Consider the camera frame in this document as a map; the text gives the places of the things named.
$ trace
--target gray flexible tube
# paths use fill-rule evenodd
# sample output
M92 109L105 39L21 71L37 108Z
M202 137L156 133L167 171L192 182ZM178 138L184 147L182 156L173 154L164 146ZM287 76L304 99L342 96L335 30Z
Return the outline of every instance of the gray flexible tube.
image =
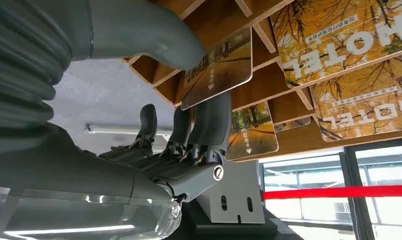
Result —
M138 53L189 69L204 48L175 14L145 0L0 1L0 128L52 119L43 100L72 60Z

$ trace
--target wooden rack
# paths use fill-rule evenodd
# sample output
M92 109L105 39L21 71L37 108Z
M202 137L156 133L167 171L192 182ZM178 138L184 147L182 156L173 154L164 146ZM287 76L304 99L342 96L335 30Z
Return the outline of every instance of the wooden rack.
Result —
M325 142L320 135L309 87L311 82L288 88L281 69L279 53L271 27L270 15L293 0L157 0L152 1L177 14L208 49L229 35L253 27L252 80L231 90L233 110L268 101L274 124L305 117L316 121L308 126L277 133L279 150L273 153L239 159L258 158L341 147L402 138L402 131ZM147 56L123 59L143 81L168 103L179 106L183 92L184 72L169 68Z

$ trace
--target robotic hand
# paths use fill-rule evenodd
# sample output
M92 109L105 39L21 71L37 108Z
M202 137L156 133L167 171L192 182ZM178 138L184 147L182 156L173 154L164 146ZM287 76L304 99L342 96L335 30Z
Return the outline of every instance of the robotic hand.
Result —
M163 238L190 201L223 177L228 93L176 110L167 149L152 155L153 106L134 144L96 156L46 121L52 87L73 60L143 53L189 69L204 56L172 12L145 0L0 1L0 239Z

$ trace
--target yellow leaves image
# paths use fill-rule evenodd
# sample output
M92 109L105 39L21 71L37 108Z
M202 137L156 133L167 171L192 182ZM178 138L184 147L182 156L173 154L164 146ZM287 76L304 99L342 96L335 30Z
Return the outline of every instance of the yellow leaves image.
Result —
M402 130L402 55L311 87L325 141Z
M402 54L402 0L295 0L271 20L290 88Z
M235 160L278 150L276 134L267 102L249 106L233 113L232 132L226 152Z
M252 77L251 29L211 49L194 69L186 71L182 109L187 109L249 81Z

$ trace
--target window frame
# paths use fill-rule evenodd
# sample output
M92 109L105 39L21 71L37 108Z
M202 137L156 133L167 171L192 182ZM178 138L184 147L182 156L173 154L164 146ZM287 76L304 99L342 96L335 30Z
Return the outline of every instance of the window frame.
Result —
M368 167L366 165L359 165L357 158L355 156L356 151L364 151L364 150L373 150L373 149L380 149L380 148L389 148L389 147L399 147L402 146L402 139L394 139L394 140L387 140L387 141L380 141L380 142L373 142L367 144L360 144L360 145L353 145L353 146L346 146L344 147L344 152L340 152L339 154L339 161L340 167L342 169L342 173L344 176L344 183L346 187L360 187L362 186L362 181L360 178L360 169L364 169L366 180L368 185L371 184L370 176L368 175ZM305 158L298 158L298 159L291 159L288 161L293 160L301 160L301 159L309 159L309 158L316 158L316 157L327 157L333 156L335 154L328 154L323 156L314 156L314 157L305 157ZM264 177L267 175L264 171L266 168L264 164L260 164L260 175L261 175L261 187L265 189L265 182ZM293 167L288 167L288 171L292 170L292 172L296 172L297 176L297 183L298 188L300 189L300 182L299 182L299 173L300 172L307 172L313 171L313 169L332 169L338 168L338 166L332 167L331 162L326 163L323 167L318 168L304 168L299 166L301 169L295 169ZM345 230L345 231L353 231L357 240L375 240L373 234L373 226L372 225L384 225L384 226L397 226L396 224L382 224L376 204L376 200L373 197L372 203L374 212L376 213L376 218L378 223L372 223L370 220L370 216L368 213L367 203L365 198L348 198L349 209L351 212L351 221L352 224L348 223L326 223L326 221L314 221L304 219L303 212L302 212L302 204L301 205L301 219L283 219L283 222L287 225L291 226L302 226L302 227L311 227L311 228L326 228L326 229L335 229L335 230Z

